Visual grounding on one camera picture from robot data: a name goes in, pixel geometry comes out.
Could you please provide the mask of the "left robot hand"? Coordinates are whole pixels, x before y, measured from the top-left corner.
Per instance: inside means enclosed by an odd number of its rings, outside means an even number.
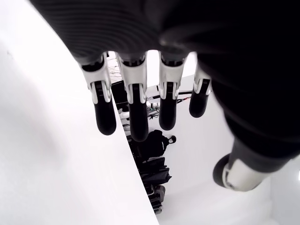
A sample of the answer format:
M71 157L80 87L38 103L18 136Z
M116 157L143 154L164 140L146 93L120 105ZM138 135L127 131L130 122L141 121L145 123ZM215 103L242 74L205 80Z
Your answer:
M232 134L232 152L213 179L250 191L300 153L300 3L297 0L34 0L82 68L99 131L116 122L106 53L116 54L131 135L148 135L149 50L159 52L159 123L170 130L183 67L197 54L189 112L203 116L213 93Z

